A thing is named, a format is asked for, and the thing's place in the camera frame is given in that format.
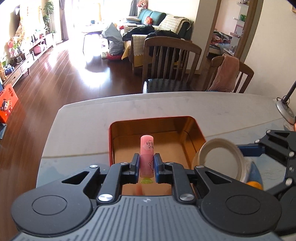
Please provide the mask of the wooden chair with towel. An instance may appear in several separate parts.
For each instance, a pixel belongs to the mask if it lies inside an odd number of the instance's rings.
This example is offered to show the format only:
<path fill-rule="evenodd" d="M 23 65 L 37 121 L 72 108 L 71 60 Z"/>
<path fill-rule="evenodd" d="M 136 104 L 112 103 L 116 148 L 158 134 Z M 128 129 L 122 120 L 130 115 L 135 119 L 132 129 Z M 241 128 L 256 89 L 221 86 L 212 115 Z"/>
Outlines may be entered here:
<path fill-rule="evenodd" d="M 214 57 L 203 85 L 203 90 L 244 93 L 254 71 L 238 58 L 230 55 Z"/>

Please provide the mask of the low wooden tv console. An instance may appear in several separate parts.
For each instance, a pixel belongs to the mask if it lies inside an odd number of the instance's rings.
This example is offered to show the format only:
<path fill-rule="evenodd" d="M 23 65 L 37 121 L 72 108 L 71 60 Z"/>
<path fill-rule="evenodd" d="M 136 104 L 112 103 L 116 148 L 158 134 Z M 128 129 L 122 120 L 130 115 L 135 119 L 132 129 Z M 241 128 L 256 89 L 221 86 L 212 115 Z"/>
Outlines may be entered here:
<path fill-rule="evenodd" d="M 19 54 L 4 66 L 5 80 L 1 79 L 1 84 L 6 87 L 8 84 L 14 86 L 17 81 L 25 74 L 30 74 L 31 66 L 39 61 L 40 57 L 50 48 L 55 47 L 54 34 L 42 35 L 39 39 L 32 42 L 27 52 Z"/>

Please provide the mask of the clear tape roll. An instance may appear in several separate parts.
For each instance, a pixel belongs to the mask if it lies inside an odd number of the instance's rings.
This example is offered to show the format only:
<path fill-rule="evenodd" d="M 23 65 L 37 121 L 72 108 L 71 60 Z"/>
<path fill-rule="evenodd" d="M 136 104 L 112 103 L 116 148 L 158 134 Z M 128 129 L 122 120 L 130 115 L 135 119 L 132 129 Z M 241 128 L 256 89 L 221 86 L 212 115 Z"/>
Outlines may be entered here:
<path fill-rule="evenodd" d="M 245 183 L 247 164 L 240 149 L 233 142 L 223 139 L 211 139 L 197 151 L 192 167 L 205 166 L 223 175 Z"/>

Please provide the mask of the orange gift box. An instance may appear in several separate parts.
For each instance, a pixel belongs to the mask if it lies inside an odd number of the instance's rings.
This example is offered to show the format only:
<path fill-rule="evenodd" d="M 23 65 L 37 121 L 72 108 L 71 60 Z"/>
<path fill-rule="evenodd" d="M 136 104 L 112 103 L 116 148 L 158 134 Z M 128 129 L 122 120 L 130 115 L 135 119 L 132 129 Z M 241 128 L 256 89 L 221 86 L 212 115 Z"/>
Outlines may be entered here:
<path fill-rule="evenodd" d="M 1 123 L 6 123 L 15 104 L 18 101 L 18 97 L 11 84 L 8 84 L 0 95 L 0 119 Z"/>

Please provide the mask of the grey desk lamp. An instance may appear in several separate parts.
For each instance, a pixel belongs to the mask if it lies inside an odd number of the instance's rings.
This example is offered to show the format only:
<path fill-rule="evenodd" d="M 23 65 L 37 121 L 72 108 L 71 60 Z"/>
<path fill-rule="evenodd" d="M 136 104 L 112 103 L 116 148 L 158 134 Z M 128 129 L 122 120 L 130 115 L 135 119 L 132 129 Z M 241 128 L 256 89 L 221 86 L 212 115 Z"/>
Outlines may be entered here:
<path fill-rule="evenodd" d="M 292 109 L 288 106 L 290 104 L 290 97 L 293 94 L 296 88 L 296 81 L 293 83 L 292 87 L 288 91 L 287 95 L 283 98 L 276 98 L 276 107 L 282 117 L 291 125 L 295 124 L 295 114 L 293 113 Z"/>

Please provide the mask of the red metal tin box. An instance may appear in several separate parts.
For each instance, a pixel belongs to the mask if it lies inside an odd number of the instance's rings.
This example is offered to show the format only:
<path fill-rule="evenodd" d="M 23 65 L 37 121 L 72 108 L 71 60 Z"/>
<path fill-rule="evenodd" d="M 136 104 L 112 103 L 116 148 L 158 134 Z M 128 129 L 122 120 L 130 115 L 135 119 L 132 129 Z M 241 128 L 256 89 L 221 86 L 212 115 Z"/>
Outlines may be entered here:
<path fill-rule="evenodd" d="M 109 127 L 109 163 L 130 162 L 140 152 L 143 135 L 153 136 L 154 151 L 163 162 L 179 163 L 186 169 L 194 168 L 194 157 L 206 142 L 191 116 L 116 121 Z"/>

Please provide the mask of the green sofa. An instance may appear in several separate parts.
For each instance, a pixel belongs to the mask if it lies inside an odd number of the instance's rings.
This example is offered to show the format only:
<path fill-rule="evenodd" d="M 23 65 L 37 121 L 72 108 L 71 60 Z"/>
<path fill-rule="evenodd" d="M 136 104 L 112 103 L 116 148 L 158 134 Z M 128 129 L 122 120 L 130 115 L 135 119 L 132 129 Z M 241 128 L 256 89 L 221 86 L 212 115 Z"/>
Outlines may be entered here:
<path fill-rule="evenodd" d="M 152 19 L 151 25 L 156 30 L 170 30 L 185 40 L 191 39 L 193 31 L 193 22 L 191 20 L 150 9 L 141 9 L 138 16 L 129 16 L 123 26 L 123 33 L 126 34 L 136 27 L 147 25 L 146 20 L 148 17 Z"/>

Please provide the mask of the pink highlighter tube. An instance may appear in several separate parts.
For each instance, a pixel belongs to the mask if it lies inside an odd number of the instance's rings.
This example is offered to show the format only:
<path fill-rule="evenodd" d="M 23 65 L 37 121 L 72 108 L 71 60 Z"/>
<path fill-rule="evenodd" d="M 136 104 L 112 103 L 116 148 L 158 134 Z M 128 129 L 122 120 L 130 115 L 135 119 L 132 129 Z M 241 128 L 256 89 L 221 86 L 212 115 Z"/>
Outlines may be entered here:
<path fill-rule="evenodd" d="M 154 177 L 154 137 L 143 135 L 140 138 L 140 178 L 141 184 L 152 184 Z"/>

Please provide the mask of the light blue paper bag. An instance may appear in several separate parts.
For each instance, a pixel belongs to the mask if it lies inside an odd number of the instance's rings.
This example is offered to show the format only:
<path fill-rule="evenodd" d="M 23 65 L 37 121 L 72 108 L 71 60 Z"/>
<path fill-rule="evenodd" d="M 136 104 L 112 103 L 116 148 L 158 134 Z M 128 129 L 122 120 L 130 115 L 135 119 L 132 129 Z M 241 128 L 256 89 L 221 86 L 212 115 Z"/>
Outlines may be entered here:
<path fill-rule="evenodd" d="M 114 23 L 110 23 L 110 25 L 102 32 L 102 35 L 109 41 L 109 54 L 120 55 L 123 53 L 125 50 L 124 41 Z"/>

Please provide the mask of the pink towel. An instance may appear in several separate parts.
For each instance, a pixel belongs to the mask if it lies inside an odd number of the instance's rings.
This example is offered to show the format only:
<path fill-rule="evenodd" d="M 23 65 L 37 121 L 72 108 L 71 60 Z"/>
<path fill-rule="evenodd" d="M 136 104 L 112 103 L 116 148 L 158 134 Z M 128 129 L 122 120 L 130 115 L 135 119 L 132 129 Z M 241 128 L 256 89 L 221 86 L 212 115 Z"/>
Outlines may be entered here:
<path fill-rule="evenodd" d="M 239 73 L 239 59 L 223 54 L 222 64 L 218 67 L 216 77 L 209 87 L 209 91 L 232 92 Z"/>

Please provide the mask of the dark wooden dining chair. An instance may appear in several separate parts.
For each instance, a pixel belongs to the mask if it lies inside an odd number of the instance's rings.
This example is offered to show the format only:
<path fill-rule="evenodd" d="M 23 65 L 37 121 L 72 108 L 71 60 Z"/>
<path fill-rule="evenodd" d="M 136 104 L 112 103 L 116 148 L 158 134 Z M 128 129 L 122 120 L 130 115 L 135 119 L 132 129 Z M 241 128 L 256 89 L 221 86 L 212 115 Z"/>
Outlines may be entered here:
<path fill-rule="evenodd" d="M 172 37 L 150 37 L 144 41 L 143 93 L 191 91 L 201 57 L 201 48 Z"/>

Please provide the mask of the orange fruit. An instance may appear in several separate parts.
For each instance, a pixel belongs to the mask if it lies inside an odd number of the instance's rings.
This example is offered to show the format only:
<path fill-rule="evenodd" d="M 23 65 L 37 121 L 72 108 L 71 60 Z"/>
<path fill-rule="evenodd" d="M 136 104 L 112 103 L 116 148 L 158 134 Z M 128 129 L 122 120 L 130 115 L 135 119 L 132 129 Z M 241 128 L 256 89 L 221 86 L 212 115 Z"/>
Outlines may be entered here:
<path fill-rule="evenodd" d="M 247 185 L 257 188 L 259 190 L 263 190 L 262 184 L 260 184 L 259 182 L 256 182 L 256 181 L 248 181 Z"/>

